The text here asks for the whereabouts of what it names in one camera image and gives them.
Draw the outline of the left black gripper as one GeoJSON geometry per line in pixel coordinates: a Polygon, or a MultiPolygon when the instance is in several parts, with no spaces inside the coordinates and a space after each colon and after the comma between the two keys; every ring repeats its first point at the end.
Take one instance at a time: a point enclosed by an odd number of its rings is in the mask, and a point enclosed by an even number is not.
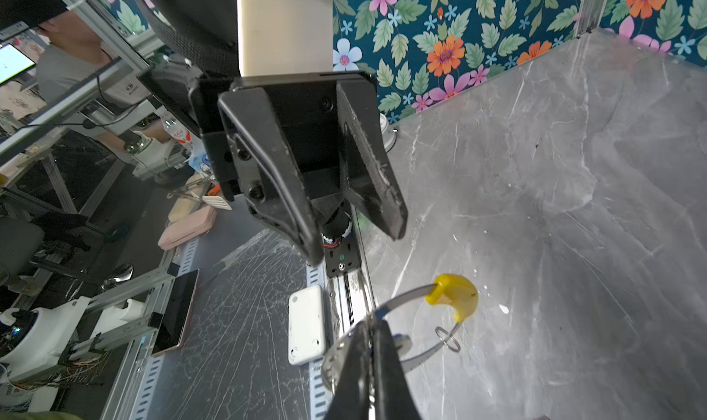
{"type": "Polygon", "coordinates": [[[226,200],[246,195],[252,216],[289,238],[308,263],[321,263],[324,248],[302,174],[339,165],[339,129],[344,199],[394,241],[404,237],[408,208],[384,147],[375,77],[206,74],[188,88],[226,200]]]}

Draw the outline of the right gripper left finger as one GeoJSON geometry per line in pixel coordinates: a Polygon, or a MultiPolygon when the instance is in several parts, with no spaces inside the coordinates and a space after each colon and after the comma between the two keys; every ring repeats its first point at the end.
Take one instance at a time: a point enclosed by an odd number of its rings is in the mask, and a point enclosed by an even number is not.
{"type": "Polygon", "coordinates": [[[368,419],[371,352],[365,321],[336,340],[322,364],[322,380],[333,394],[325,419],[368,419]]]}

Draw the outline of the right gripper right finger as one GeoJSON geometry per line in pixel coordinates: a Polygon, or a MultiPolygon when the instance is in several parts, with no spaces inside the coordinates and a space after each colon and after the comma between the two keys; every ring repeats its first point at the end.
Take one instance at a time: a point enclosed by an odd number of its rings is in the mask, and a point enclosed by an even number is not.
{"type": "Polygon", "coordinates": [[[374,320],[372,340],[376,418],[420,420],[385,320],[374,320]]]}

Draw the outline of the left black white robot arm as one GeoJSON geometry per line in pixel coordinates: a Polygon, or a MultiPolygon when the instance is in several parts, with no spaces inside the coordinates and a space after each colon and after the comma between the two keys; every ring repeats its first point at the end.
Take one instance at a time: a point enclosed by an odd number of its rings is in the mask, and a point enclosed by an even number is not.
{"type": "Polygon", "coordinates": [[[349,204],[391,239],[408,209],[368,72],[329,62],[333,0],[138,0],[187,59],[185,93],[150,90],[198,132],[221,191],[316,265],[350,228],[349,204]]]}

